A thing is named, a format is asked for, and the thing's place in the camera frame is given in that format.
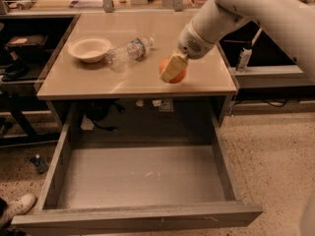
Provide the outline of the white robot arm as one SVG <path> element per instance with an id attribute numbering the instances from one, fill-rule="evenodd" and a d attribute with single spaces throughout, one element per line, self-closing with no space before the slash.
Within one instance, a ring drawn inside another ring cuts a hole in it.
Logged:
<path id="1" fill-rule="evenodd" d="M 190 60 L 204 57 L 223 37 L 250 21 L 315 80 L 315 9 L 298 0 L 207 0 L 180 33 L 160 78 L 170 82 Z"/>

